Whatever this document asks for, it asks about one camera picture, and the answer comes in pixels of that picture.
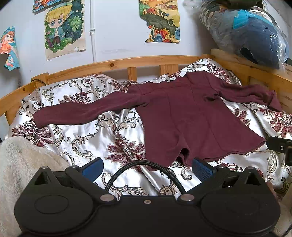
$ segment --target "anime girl drawing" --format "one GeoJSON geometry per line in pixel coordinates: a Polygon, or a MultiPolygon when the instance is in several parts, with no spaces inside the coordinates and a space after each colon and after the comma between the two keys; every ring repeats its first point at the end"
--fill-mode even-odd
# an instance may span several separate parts
{"type": "Polygon", "coordinates": [[[8,28],[0,40],[0,54],[9,54],[5,67],[10,71],[19,67],[14,27],[8,28]]]}

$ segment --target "landscape painting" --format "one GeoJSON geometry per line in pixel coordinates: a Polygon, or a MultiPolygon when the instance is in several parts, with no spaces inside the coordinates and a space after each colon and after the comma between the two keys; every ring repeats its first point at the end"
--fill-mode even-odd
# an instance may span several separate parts
{"type": "Polygon", "coordinates": [[[180,15],[177,0],[139,0],[140,17],[151,30],[146,43],[180,42],[180,15]]]}

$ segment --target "wooden bed frame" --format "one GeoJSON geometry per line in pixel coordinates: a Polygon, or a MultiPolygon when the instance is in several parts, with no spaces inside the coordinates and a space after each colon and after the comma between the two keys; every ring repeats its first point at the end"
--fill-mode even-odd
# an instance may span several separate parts
{"type": "Polygon", "coordinates": [[[125,58],[88,64],[53,74],[43,73],[33,77],[30,83],[1,98],[0,116],[5,114],[9,125],[12,124],[17,111],[21,107],[22,99],[32,93],[36,88],[44,86],[42,82],[48,85],[67,79],[82,78],[88,75],[125,68],[128,68],[129,80],[136,81],[137,67],[159,65],[160,75],[172,74],[178,71],[179,65],[190,65],[201,58],[214,59],[225,69],[233,71],[233,73],[241,79],[244,85],[255,83],[263,84],[269,89],[275,90],[283,109],[286,112],[292,113],[292,80],[289,79],[289,75],[279,75],[281,73],[277,70],[272,71],[270,69],[259,67],[256,64],[251,65],[251,62],[247,60],[241,60],[240,63],[238,63],[238,58],[232,55],[226,56],[226,53],[224,54],[222,51],[218,53],[218,51],[215,50],[214,54],[216,56],[205,54],[202,56],[148,56],[125,58]]]}

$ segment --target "black braided cable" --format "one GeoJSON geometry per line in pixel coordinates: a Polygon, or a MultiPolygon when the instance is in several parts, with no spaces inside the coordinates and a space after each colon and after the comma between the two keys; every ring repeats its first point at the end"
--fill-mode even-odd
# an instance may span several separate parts
{"type": "Polygon", "coordinates": [[[42,84],[44,84],[45,86],[47,86],[46,83],[44,83],[43,81],[39,80],[39,79],[33,79],[32,81],[38,81],[38,82],[41,82],[42,84]]]}
{"type": "Polygon", "coordinates": [[[292,225],[289,227],[289,229],[282,235],[282,237],[285,237],[290,231],[292,230],[292,225]]]}
{"type": "Polygon", "coordinates": [[[172,182],[174,182],[174,184],[178,187],[178,190],[180,191],[181,194],[185,193],[185,189],[182,186],[182,184],[178,181],[178,179],[171,173],[169,172],[166,168],[164,168],[163,166],[156,164],[152,161],[134,161],[132,163],[129,163],[125,166],[123,166],[122,168],[120,168],[113,176],[112,178],[109,180],[109,182],[107,183],[106,187],[105,187],[105,191],[109,192],[110,187],[112,186],[112,184],[114,183],[114,181],[127,169],[136,166],[136,165],[148,165],[151,166],[152,168],[158,169],[161,172],[163,172],[165,175],[167,175],[172,182]]]}

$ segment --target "white pipe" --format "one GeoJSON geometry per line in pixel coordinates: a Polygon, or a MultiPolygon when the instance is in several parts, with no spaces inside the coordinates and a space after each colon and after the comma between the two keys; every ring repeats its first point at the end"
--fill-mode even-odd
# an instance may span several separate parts
{"type": "Polygon", "coordinates": [[[90,0],[90,35],[91,35],[93,62],[97,62],[96,48],[95,48],[94,4],[93,3],[94,3],[94,0],[90,0]]]}

